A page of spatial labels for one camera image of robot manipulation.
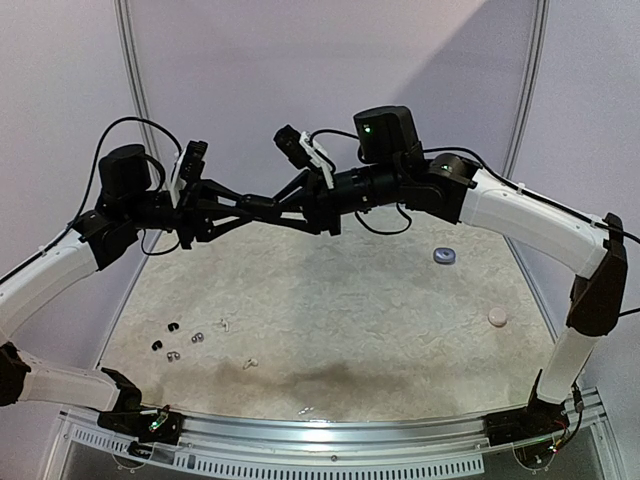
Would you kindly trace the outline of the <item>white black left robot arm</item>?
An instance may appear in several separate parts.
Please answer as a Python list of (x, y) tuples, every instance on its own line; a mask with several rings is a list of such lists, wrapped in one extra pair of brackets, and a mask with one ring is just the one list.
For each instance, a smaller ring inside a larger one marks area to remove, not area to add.
[(69, 222), (52, 247), (1, 282), (1, 403), (36, 401), (109, 412), (128, 434), (148, 426), (141, 393), (115, 370), (60, 366), (23, 353), (13, 334), (36, 312), (76, 283), (105, 270), (139, 241), (142, 230), (174, 232), (178, 245), (210, 242), (260, 219), (253, 202), (205, 180), (206, 145), (192, 142), (181, 156), (179, 189), (153, 186), (160, 163), (143, 145), (118, 147), (97, 162), (96, 206)]

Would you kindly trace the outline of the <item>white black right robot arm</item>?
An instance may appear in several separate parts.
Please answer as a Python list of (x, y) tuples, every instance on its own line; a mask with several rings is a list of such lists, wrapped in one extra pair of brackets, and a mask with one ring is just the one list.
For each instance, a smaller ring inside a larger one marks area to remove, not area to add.
[(517, 415), (524, 435), (539, 435), (554, 422), (555, 406), (564, 402), (598, 340), (618, 323), (628, 273), (619, 217), (597, 219), (517, 186), (462, 148), (437, 148), (435, 158), (427, 158), (404, 106), (368, 109), (353, 120), (363, 165), (341, 173), (332, 171), (314, 135), (289, 125), (275, 134), (275, 145), (302, 172), (275, 197), (280, 211), (302, 213), (293, 228), (337, 235), (346, 214), (401, 204), (509, 237), (574, 273), (566, 326)]

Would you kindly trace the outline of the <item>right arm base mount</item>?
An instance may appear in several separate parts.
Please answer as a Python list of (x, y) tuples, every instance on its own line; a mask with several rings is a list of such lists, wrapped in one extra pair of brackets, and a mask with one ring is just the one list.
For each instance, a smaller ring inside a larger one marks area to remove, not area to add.
[(553, 444), (553, 447), (558, 449), (572, 440), (581, 426), (585, 408), (581, 394), (573, 398), (573, 403), (578, 414), (578, 423), (572, 432), (569, 432), (570, 421), (564, 402), (552, 404), (533, 396), (524, 407), (485, 415), (484, 435), (489, 444), (495, 447), (561, 431), (560, 438)]

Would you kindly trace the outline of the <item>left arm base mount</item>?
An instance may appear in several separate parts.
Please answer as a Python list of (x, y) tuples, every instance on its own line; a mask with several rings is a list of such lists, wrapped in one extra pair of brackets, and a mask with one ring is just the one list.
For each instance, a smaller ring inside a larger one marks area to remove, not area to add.
[(162, 408), (101, 412), (97, 425), (105, 430), (135, 438), (139, 443), (179, 443), (186, 417), (168, 405)]

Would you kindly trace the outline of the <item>black earbud charging case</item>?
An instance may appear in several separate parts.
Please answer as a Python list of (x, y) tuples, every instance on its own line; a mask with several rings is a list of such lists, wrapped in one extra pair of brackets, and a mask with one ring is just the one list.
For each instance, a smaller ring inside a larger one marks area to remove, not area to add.
[(279, 218), (281, 215), (279, 203), (273, 198), (261, 195), (242, 195), (236, 206), (255, 217)]

